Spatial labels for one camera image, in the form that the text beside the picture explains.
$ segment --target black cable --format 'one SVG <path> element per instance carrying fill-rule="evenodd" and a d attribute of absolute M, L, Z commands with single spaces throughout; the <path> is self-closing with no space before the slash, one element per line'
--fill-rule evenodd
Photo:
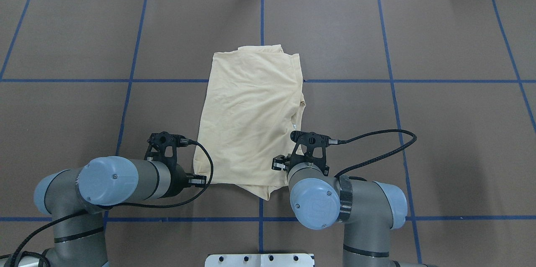
<path fill-rule="evenodd" d="M 367 137 L 367 136 L 371 136 L 371 135 L 377 135 L 377 134 L 383 134 L 383 133 L 391 133 L 391 132 L 398 132 L 398 133 L 404 133 L 404 134 L 407 134 L 409 136 L 412 137 L 412 139 L 410 141 L 408 141 L 407 143 L 401 145 L 400 147 L 394 149 L 393 151 L 391 152 L 387 152 L 383 155 L 380 155 L 378 157 L 375 157 L 375 158 L 372 158 L 372 159 L 369 159 L 367 160 L 366 162 L 362 162 L 360 164 L 355 164 L 351 167 L 347 167 L 345 168 L 344 170 L 340 171 L 339 173 L 337 173 L 337 175 L 335 175 L 335 177 L 339 177 L 340 175 L 343 175 L 345 173 L 348 173 L 350 172 L 351 170 L 355 170 L 357 168 L 360 168 L 360 167 L 364 167 L 368 164 L 372 164 L 374 162 L 378 162 L 379 160 L 381 159 L 385 159 L 389 156 L 393 156 L 395 155 L 396 153 L 404 150 L 405 148 L 409 147 L 410 145 L 412 145 L 416 140 L 417 140 L 417 135 L 415 135 L 413 132 L 409 132 L 407 130 L 402 130 L 402 129 L 398 129 L 398 128 L 392 128 L 392 129 L 388 129 L 388 130 L 381 130 L 381 131 L 374 131 L 374 132 L 370 132 L 370 133 L 366 133 L 366 134 L 363 134 L 363 135 L 360 135 L 360 136 L 357 136 L 357 137 L 354 137 L 353 139 L 348 139 L 346 141 L 338 141 L 338 145 L 342 145 L 342 144 L 348 144 L 348 143 L 351 143 L 353 141 L 356 141 L 358 139 L 363 139 L 364 137 Z"/>
<path fill-rule="evenodd" d="M 2 255 L 0 256 L 0 259 L 7 259 L 10 256 L 11 255 Z M 25 256 L 31 256 L 35 259 L 39 259 L 39 262 L 41 262 L 42 260 L 47 267 L 50 267 L 50 261 L 42 254 L 39 254 L 37 252 L 23 252 L 23 254 L 21 255 L 21 259 Z"/>
<path fill-rule="evenodd" d="M 19 253 L 21 253 L 21 251 L 26 246 L 26 244 L 28 244 L 29 240 L 32 240 L 32 238 L 36 234 L 40 233 L 41 231 L 44 231 L 48 227 L 52 227 L 52 226 L 54 226 L 54 225 L 56 225 L 56 224 L 58 224 L 60 222 L 63 222 L 65 220 L 68 220 L 68 219 L 71 219 L 71 218 L 74 218 L 74 217 L 82 216 L 83 214 L 87 214 L 87 213 L 88 212 L 82 210 L 82 211 L 76 212 L 74 214 L 70 214 L 68 216 L 65 216 L 63 218 L 59 218 L 56 221 L 52 221 L 52 222 L 47 223 L 46 225 L 43 225 L 42 227 L 39 227 L 38 229 L 36 229 L 33 233 L 31 233 L 29 236 L 27 236 L 24 239 L 24 241 L 19 245 L 19 247 L 17 247 L 17 250 L 15 250 L 15 252 L 13 252 L 13 254 L 11 255 L 9 267 L 15 267 L 15 261 L 17 261 L 17 257 L 19 256 Z"/>
<path fill-rule="evenodd" d="M 25 256 L 34 257 L 35 259 L 38 259 L 40 263 L 41 263 L 41 261 L 43 261 L 43 264 L 46 267 L 50 267 L 50 261 L 48 261 L 48 259 L 42 254 L 38 254 L 37 252 L 23 252 L 23 255 L 21 256 L 21 258 L 23 258 Z"/>
<path fill-rule="evenodd" d="M 212 158 L 210 157 L 210 155 L 207 152 L 207 150 L 205 149 L 205 147 L 203 147 L 203 145 L 201 145 L 197 141 L 192 141 L 192 140 L 190 140 L 190 144 L 200 147 L 201 150 L 203 150 L 203 152 L 205 153 L 206 157 L 209 159 L 209 162 L 210 162 L 210 177 L 209 177 L 209 181 L 206 183 L 205 187 L 203 187 L 203 189 L 201 191 L 199 191 L 199 193 L 197 193 L 197 195 L 191 197 L 189 200 L 186 200 L 186 201 L 183 201 L 183 202 L 180 202 L 180 203 L 177 203 L 177 204 L 153 205 L 153 204 L 140 204 L 140 203 L 123 202 L 123 203 L 115 204 L 113 206 L 107 206 L 107 208 L 114 208 L 115 206 L 135 206 L 137 208 L 176 208 L 177 206 L 186 205 L 186 204 L 194 201 L 195 199 L 197 199 L 199 196 L 201 196 L 201 194 L 204 193 L 207 190 L 207 188 L 209 187 L 210 183 L 212 182 L 212 176 L 214 175 L 214 163 L 212 162 Z"/>
<path fill-rule="evenodd" d="M 357 176 L 348 176 L 348 178 L 349 178 L 350 180 L 367 181 L 365 178 L 363 178 L 363 177 L 357 177 Z"/>

